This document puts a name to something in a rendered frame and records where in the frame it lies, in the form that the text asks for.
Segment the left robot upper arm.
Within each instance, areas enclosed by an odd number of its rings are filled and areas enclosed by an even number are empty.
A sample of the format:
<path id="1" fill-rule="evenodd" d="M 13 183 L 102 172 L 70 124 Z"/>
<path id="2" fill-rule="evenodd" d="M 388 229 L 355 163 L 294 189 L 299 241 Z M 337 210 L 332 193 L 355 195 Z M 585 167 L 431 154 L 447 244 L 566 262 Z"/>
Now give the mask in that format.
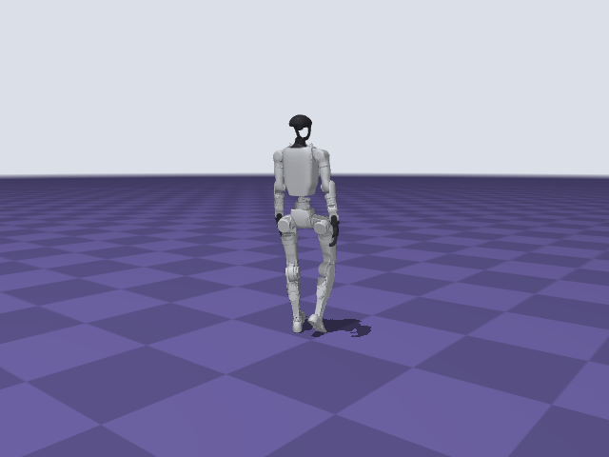
<path id="1" fill-rule="evenodd" d="M 284 169 L 283 169 L 283 149 L 276 150 L 273 154 L 274 160 L 274 175 L 275 175 L 275 190 L 285 191 Z"/>

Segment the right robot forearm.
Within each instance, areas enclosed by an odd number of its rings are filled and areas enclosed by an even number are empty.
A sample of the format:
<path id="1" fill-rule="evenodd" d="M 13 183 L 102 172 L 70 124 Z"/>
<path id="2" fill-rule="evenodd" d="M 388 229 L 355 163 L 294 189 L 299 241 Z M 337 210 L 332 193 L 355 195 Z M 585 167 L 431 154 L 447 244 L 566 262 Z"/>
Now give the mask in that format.
<path id="1" fill-rule="evenodd" d="M 337 222 L 339 220 L 339 214 L 337 213 L 337 203 L 336 203 L 336 186 L 333 181 L 329 182 L 329 193 L 324 196 L 326 201 L 327 212 L 329 213 L 329 221 L 331 222 L 331 216 L 337 216 Z"/>

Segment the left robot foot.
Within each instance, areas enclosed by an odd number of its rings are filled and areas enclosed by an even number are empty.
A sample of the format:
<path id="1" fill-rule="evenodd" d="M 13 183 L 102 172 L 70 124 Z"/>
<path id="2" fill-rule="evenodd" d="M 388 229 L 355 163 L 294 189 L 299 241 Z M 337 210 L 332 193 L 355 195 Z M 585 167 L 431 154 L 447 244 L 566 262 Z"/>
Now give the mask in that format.
<path id="1" fill-rule="evenodd" d="M 303 323 L 305 321 L 305 312 L 300 310 L 300 315 L 301 315 L 301 321 L 298 321 L 298 318 L 296 317 L 296 322 L 294 322 L 294 318 L 293 318 L 293 326 L 292 326 L 292 330 L 293 332 L 301 332 L 302 328 L 303 328 Z"/>

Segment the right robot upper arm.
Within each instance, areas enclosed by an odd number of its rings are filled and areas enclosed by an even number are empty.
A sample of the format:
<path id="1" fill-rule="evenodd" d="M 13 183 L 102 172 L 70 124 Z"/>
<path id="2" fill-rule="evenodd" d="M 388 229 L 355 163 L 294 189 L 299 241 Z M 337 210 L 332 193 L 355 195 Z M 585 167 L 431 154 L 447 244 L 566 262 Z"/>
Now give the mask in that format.
<path id="1" fill-rule="evenodd" d="M 312 150 L 313 150 L 313 157 L 318 162 L 319 173 L 320 173 L 321 180 L 322 180 L 321 190 L 325 193 L 328 193 L 329 192 L 329 182 L 332 181 L 332 180 L 330 180 L 330 174 L 331 174 L 330 164 L 329 164 L 330 155 L 329 155 L 328 151 L 326 151 L 324 149 L 312 149 Z"/>

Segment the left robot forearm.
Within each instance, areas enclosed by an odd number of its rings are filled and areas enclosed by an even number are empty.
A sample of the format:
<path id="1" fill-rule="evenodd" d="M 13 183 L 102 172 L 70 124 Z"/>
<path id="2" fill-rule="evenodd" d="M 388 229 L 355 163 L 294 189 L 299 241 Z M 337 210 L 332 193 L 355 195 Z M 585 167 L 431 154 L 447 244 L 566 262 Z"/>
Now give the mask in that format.
<path id="1" fill-rule="evenodd" d="M 275 181 L 276 182 L 276 181 Z M 274 183 L 274 208 L 275 208 L 275 217 L 278 213 L 281 213 L 282 216 L 284 217 L 284 207 L 285 207 L 285 202 L 284 202 L 284 198 L 285 198 L 285 194 L 282 191 L 276 191 L 275 190 L 275 183 Z M 277 218 L 277 217 L 276 217 Z"/>

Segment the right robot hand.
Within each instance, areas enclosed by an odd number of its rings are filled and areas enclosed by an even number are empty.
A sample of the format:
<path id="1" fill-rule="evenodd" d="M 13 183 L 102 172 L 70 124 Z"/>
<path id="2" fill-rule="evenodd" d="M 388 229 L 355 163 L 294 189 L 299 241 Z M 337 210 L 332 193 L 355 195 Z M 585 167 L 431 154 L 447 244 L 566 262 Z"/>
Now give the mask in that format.
<path id="1" fill-rule="evenodd" d="M 333 226 L 332 238 L 334 238 L 334 241 L 329 244 L 330 247 L 333 247 L 337 243 L 337 236 L 339 235 L 339 226 L 338 226 L 339 224 L 340 224 L 340 222 L 339 221 L 337 222 L 337 216 L 332 215 L 330 225 Z"/>

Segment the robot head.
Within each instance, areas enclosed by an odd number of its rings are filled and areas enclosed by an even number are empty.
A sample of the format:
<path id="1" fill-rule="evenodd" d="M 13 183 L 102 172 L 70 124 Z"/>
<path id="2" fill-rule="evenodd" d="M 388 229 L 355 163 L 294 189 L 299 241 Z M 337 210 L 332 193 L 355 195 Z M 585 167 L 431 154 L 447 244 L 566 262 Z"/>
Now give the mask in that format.
<path id="1" fill-rule="evenodd" d="M 311 132 L 312 121 L 305 115 L 295 115 L 289 121 L 289 126 L 293 127 L 296 131 L 297 137 L 295 138 L 295 143 L 291 146 L 291 149 L 296 148 L 304 148 L 307 147 L 305 141 L 309 138 Z M 299 130 L 303 128 L 308 128 L 308 134 L 306 137 L 301 137 Z"/>

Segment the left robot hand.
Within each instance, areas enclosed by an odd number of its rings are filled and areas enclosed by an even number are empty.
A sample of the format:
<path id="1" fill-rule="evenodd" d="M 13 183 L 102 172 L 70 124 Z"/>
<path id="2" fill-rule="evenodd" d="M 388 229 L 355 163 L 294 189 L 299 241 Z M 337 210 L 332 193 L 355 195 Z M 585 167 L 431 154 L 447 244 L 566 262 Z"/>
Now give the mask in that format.
<path id="1" fill-rule="evenodd" d="M 276 217 L 277 217 L 277 218 L 276 218 Z M 278 213 L 278 214 L 276 215 L 276 217 L 275 217 L 275 220 L 277 221 L 277 227 L 278 227 L 278 222 L 279 222 L 279 220 L 280 220 L 280 219 L 281 219 L 283 216 L 282 216 L 282 214 L 281 214 L 281 213 Z M 279 231 L 279 232 L 280 232 L 280 231 Z M 280 235 L 281 235 L 281 236 L 283 236 L 281 232 L 280 232 Z"/>

